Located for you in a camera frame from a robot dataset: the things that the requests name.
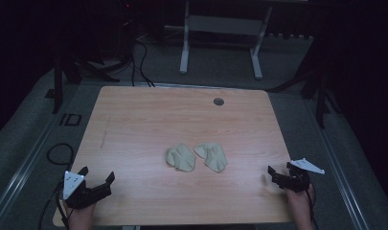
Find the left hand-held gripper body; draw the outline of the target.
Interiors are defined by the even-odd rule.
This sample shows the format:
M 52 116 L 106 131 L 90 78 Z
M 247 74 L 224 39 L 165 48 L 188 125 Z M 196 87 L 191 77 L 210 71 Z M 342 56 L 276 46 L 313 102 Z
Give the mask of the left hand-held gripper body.
M 87 188 L 85 176 L 79 173 L 66 171 L 63 182 L 62 197 L 69 208 L 84 209 L 111 195 L 111 185 Z

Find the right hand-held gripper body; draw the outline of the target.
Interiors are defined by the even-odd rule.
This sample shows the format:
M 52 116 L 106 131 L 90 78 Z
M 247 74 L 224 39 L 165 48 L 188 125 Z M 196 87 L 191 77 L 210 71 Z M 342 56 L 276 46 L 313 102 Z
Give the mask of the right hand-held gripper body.
M 278 173 L 278 183 L 281 189 L 289 189 L 295 193 L 306 191 L 309 188 L 309 173 L 325 174 L 323 169 L 318 168 L 306 158 L 289 161 L 297 169 L 288 169 L 289 175 Z

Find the pale beige sock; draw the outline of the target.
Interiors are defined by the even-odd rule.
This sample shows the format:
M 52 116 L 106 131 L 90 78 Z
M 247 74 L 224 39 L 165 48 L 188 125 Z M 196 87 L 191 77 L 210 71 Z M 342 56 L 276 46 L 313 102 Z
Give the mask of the pale beige sock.
M 194 152 L 205 160 L 205 165 L 216 173 L 222 172 L 228 162 L 219 143 L 203 143 L 194 147 Z
M 195 166 L 195 155 L 184 144 L 179 144 L 167 150 L 166 162 L 183 172 L 191 172 Z

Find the person's left hand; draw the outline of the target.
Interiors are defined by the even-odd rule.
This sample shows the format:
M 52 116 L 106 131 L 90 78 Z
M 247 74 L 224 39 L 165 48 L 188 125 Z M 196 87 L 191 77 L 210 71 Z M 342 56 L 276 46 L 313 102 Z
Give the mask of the person's left hand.
M 69 230 L 92 230 L 95 204 L 84 209 L 66 208 Z

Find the person's right hand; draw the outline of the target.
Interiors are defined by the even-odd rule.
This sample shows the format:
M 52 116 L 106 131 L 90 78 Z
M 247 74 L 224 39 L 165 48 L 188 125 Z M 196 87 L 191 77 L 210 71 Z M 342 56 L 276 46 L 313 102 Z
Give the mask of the person's right hand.
M 314 230 L 311 220 L 312 189 L 307 192 L 295 193 L 285 189 L 289 211 L 297 230 Z

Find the black metal stand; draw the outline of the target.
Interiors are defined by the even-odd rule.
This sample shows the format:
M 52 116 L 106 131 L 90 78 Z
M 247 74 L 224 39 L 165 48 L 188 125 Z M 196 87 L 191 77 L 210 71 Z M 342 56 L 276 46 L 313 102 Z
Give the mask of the black metal stand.
M 317 124 L 324 128 L 331 57 L 331 38 L 322 33 L 318 34 L 311 42 L 295 76 L 278 86 L 266 89 L 266 92 L 278 93 L 304 81 L 300 95 L 303 99 L 312 99 L 317 96 L 315 119 Z
M 54 100 L 53 113 L 57 114 L 63 103 L 63 77 L 66 77 L 70 83 L 80 83 L 81 76 L 79 67 L 82 67 L 93 76 L 104 81 L 119 82 L 119 80 L 109 77 L 108 72 L 120 69 L 128 63 L 128 60 L 122 57 L 114 65 L 104 68 L 98 68 L 87 60 L 77 56 L 69 49 L 57 50 L 54 56 L 54 88 L 47 93 L 47 97 Z

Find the metal floor rail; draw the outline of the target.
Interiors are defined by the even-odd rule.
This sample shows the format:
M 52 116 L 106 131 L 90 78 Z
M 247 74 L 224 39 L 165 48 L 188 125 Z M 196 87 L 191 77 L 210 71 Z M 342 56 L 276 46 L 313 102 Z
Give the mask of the metal floor rail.
M 57 114 L 55 114 L 52 118 L 48 120 L 48 123 L 43 127 L 41 133 L 35 139 L 32 148 L 29 150 L 28 154 L 23 159 L 22 163 L 17 168 L 14 175 L 11 177 L 9 184 L 6 186 L 3 194 L 0 197 L 0 226 L 4 222 L 7 214 L 11 210 L 12 205 L 15 203 L 22 188 L 24 187 L 30 174 L 32 173 L 32 170 L 41 155 L 41 150 L 43 146 L 51 135 L 54 127 L 57 125 L 58 120 L 64 113 L 64 110 L 73 100 L 78 89 L 78 85 L 67 86 L 67 88 L 64 90 L 64 92 L 66 93 L 66 95 L 64 96 L 64 101 L 58 109 Z
M 316 122 L 314 112 L 312 110 L 312 103 L 309 100 L 303 100 L 303 104 L 308 112 L 308 116 L 313 121 L 318 136 L 323 143 L 324 153 L 326 155 L 331 174 L 334 177 L 337 188 L 342 196 L 343 202 L 347 208 L 351 221 L 355 230 L 370 230 L 367 220 L 365 219 L 360 205 L 356 199 L 355 193 L 347 179 L 340 162 L 337 158 L 336 152 L 331 144 L 330 138 L 326 131 Z

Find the white metal desk frame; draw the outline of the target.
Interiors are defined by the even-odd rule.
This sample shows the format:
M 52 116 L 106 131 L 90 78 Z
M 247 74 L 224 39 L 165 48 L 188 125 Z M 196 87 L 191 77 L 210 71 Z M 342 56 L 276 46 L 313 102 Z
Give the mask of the white metal desk frame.
M 228 35 L 253 35 L 257 38 L 256 44 L 249 50 L 251 63 L 256 80 L 262 79 L 262 68 L 259 61 L 259 52 L 265 36 L 266 28 L 273 7 L 266 9 L 263 19 L 243 19 L 217 16 L 205 16 L 190 13 L 190 0 L 185 0 L 184 36 L 180 59 L 179 73 L 186 74 L 189 66 L 190 32 L 207 32 Z

